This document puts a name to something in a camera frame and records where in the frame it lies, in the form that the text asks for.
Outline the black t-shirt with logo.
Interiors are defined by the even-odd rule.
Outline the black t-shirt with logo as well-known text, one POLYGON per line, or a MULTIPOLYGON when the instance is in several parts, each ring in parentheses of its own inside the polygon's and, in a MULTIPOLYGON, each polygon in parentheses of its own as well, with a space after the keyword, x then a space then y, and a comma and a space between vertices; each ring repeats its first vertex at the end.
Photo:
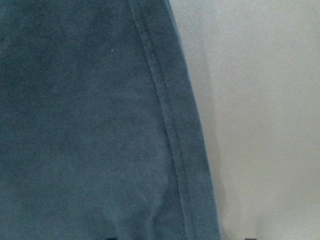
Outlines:
POLYGON ((1 1, 0 237, 221 239, 167 0, 1 1))

